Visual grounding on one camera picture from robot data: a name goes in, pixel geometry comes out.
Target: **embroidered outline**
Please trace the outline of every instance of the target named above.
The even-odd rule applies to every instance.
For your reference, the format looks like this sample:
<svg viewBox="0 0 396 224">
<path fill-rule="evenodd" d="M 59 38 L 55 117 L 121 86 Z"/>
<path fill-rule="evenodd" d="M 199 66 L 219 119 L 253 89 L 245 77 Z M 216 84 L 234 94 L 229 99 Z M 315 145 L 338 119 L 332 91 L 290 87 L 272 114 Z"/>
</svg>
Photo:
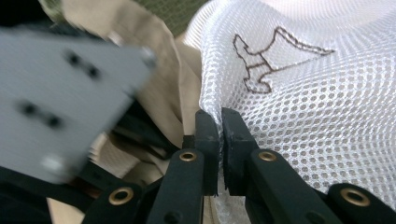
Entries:
<svg viewBox="0 0 396 224">
<path fill-rule="evenodd" d="M 299 62 L 299 63 L 294 63 L 294 64 L 287 65 L 287 66 L 284 66 L 284 67 L 281 67 L 281 68 L 278 68 L 278 69 L 274 69 L 273 67 L 271 67 L 271 65 L 267 62 L 267 60 L 264 58 L 264 56 L 262 54 L 265 51 L 269 50 L 274 45 L 274 43 L 276 42 L 276 36 L 277 35 L 279 35 L 280 37 L 285 39 L 291 46 L 295 47 L 296 49 L 301 50 L 301 51 L 305 51 L 305 52 L 315 53 L 315 54 L 318 55 L 318 57 L 314 57 L 312 59 L 308 59 L 308 60 L 305 60 L 305 61 L 302 61 L 302 62 Z M 238 48 L 237 48 L 237 45 L 236 45 L 236 41 L 238 40 L 238 38 L 244 44 L 243 50 L 248 55 L 251 55 L 251 56 L 260 55 L 260 57 L 262 58 L 262 63 L 255 63 L 255 64 L 252 64 L 252 65 L 248 65 L 248 62 L 246 61 L 246 59 L 238 52 Z M 280 26 L 277 26 L 275 28 L 271 43 L 265 49 L 259 50 L 257 52 L 249 51 L 250 46 L 247 44 L 247 42 L 245 42 L 243 40 L 242 36 L 239 35 L 239 34 L 235 34 L 235 36 L 233 38 L 233 47 L 234 47 L 234 49 L 236 51 L 236 54 L 237 54 L 238 58 L 243 60 L 243 62 L 245 64 L 245 68 L 247 70 L 247 77 L 244 77 L 244 82 L 245 82 L 245 86 L 247 87 L 247 91 L 251 91 L 253 93 L 261 93 L 261 94 L 263 94 L 263 93 L 267 94 L 267 93 L 271 93 L 272 92 L 272 88 L 271 88 L 270 84 L 263 80 L 264 77 L 266 77 L 268 75 L 271 75 L 271 74 L 273 74 L 275 72 L 291 68 L 293 66 L 297 66 L 297 65 L 300 65 L 300 64 L 303 64 L 303 63 L 309 63 L 311 61 L 317 60 L 317 59 L 319 59 L 321 57 L 327 56 L 327 55 L 335 52 L 335 50 L 333 50 L 333 49 L 324 49 L 324 48 L 320 48 L 320 47 L 317 47 L 317 46 L 312 46 L 312 45 L 305 44 L 304 42 L 298 40 L 295 36 L 290 34 L 285 28 L 280 27 Z M 260 77 L 257 79 L 257 82 L 262 84 L 263 86 L 265 86 L 268 89 L 268 91 L 254 91 L 248 85 L 248 82 L 251 79 L 254 78 L 250 74 L 250 69 L 256 68 L 256 67 L 259 67 L 259 66 L 263 66 L 263 65 L 268 67 L 269 72 L 265 72 L 265 73 L 261 74 Z"/>
</svg>

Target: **metal rivet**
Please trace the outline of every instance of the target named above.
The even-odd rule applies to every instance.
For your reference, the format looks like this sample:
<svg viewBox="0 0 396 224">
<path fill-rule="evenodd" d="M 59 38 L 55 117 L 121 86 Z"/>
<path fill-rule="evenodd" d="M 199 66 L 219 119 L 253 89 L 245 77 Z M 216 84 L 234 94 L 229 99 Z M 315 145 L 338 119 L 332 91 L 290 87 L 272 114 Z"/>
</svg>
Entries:
<svg viewBox="0 0 396 224">
<path fill-rule="evenodd" d="M 267 152 L 267 151 L 259 153 L 259 157 L 263 161 L 275 161 L 276 160 L 276 155 L 274 153 Z"/>
<path fill-rule="evenodd" d="M 122 187 L 111 192 L 108 201 L 113 205 L 122 205 L 131 201 L 134 191 L 131 188 Z"/>
<path fill-rule="evenodd" d="M 341 189 L 341 196 L 343 196 L 343 198 L 347 202 L 355 204 L 360 207 L 365 207 L 370 205 L 370 199 L 356 189 L 350 189 L 350 188 Z"/>
<path fill-rule="evenodd" d="M 195 161 L 195 159 L 197 159 L 197 156 L 195 155 L 195 153 L 192 153 L 192 152 L 181 153 L 179 157 L 183 161 Z"/>
</svg>

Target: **dog logo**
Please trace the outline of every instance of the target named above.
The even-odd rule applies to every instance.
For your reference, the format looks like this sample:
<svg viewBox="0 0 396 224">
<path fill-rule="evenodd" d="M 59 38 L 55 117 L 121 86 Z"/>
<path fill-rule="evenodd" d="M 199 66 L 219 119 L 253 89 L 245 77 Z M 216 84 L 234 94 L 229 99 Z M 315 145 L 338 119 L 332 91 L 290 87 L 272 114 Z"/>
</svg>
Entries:
<svg viewBox="0 0 396 224">
<path fill-rule="evenodd" d="M 274 30 L 271 43 L 263 50 L 250 51 L 249 45 L 240 35 L 235 35 L 233 46 L 247 69 L 247 77 L 244 78 L 247 90 L 254 93 L 272 92 L 269 75 L 334 52 L 332 49 L 307 45 L 279 26 Z"/>
</svg>

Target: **beige fabric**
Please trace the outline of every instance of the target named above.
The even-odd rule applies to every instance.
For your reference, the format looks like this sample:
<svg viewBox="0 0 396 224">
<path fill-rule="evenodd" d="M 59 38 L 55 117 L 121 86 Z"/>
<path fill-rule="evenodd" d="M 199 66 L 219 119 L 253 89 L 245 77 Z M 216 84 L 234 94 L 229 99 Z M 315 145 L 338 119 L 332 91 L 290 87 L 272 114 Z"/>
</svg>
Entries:
<svg viewBox="0 0 396 224">
<path fill-rule="evenodd" d="M 91 149 L 91 160 L 118 178 L 123 178 L 141 162 L 136 156 L 119 150 L 106 134 L 101 134 Z"/>
<path fill-rule="evenodd" d="M 191 68 L 180 60 L 174 38 L 165 24 L 138 4 L 126 0 L 64 0 L 64 16 L 68 22 L 102 38 L 117 34 L 124 45 L 147 46 L 155 52 L 158 57 L 155 74 L 137 99 L 163 134 L 181 147 L 183 120 L 186 133 L 193 132 L 191 113 L 199 108 L 195 100 L 199 99 L 201 83 Z M 185 80 L 193 89 L 187 91 L 177 85 L 186 84 Z M 185 93 L 194 100 L 179 97 Z"/>
<path fill-rule="evenodd" d="M 156 69 L 150 82 L 137 94 L 137 100 L 163 134 L 181 147 L 183 134 L 194 134 L 201 89 L 200 52 L 181 41 L 175 42 L 160 19 L 134 2 L 63 0 L 63 12 L 65 19 L 80 29 L 119 45 L 146 46 L 155 52 Z M 165 173 L 168 161 L 156 158 L 147 148 L 108 140 L 96 152 L 99 164 L 104 156 L 111 156 L 118 148 L 134 157 L 131 159 L 133 169 L 124 180 L 146 186 Z M 204 223 L 218 223 L 213 199 L 205 197 L 204 203 Z"/>
<path fill-rule="evenodd" d="M 84 219 L 84 214 L 77 208 L 53 199 L 47 199 L 49 213 L 53 224 L 77 224 Z"/>
</svg>

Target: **white mesh fabric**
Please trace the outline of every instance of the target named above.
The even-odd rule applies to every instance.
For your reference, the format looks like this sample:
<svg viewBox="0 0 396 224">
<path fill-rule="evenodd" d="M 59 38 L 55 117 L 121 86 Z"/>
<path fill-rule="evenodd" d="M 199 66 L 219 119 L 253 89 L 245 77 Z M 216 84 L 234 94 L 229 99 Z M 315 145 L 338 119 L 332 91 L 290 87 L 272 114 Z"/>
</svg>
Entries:
<svg viewBox="0 0 396 224">
<path fill-rule="evenodd" d="M 260 0 L 275 8 L 288 18 L 299 21 L 318 21 L 358 15 L 356 21 L 365 23 L 376 20 L 378 15 L 386 14 L 388 7 L 394 5 L 393 0 L 378 0 L 374 4 L 368 0 Z"/>
<path fill-rule="evenodd" d="M 218 125 L 222 107 L 239 111 L 259 146 L 315 189 L 349 182 L 395 209 L 396 12 L 354 4 L 299 20 L 258 1 L 226 3 L 202 35 L 200 104 Z M 361 22 L 367 8 L 376 19 Z M 241 200 L 220 193 L 222 223 L 248 222 Z"/>
<path fill-rule="evenodd" d="M 202 6 L 192 18 L 183 43 L 201 50 L 202 32 L 205 28 L 206 22 L 216 10 L 221 8 L 223 3 L 228 1 L 229 0 L 212 0 Z"/>
</svg>

